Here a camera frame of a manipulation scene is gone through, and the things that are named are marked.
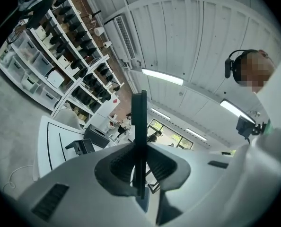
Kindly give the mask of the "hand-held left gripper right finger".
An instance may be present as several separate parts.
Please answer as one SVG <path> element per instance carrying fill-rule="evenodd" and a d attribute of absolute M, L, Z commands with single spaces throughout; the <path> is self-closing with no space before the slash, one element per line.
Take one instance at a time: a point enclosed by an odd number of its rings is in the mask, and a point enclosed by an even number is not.
<path fill-rule="evenodd" d="M 146 149 L 147 149 L 147 91 L 141 92 L 141 199 L 145 195 Z"/>

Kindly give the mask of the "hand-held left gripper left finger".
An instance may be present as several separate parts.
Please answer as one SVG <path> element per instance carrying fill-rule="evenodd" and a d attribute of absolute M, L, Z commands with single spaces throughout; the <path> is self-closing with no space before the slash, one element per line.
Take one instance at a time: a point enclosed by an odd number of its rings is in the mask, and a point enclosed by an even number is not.
<path fill-rule="evenodd" d="M 132 95 L 132 125 L 134 125 L 135 143 L 135 187 L 137 195 L 142 196 L 142 153 L 141 153 L 141 121 L 142 121 L 142 93 Z"/>

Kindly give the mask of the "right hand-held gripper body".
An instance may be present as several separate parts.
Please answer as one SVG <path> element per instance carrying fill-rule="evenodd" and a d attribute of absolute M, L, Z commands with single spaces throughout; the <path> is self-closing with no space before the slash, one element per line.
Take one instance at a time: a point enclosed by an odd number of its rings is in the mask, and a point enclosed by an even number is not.
<path fill-rule="evenodd" d="M 250 121 L 243 116 L 239 116 L 236 130 L 245 140 L 250 141 L 250 136 L 259 136 L 264 133 L 269 133 L 272 130 L 270 120 L 267 123 L 258 123 Z"/>

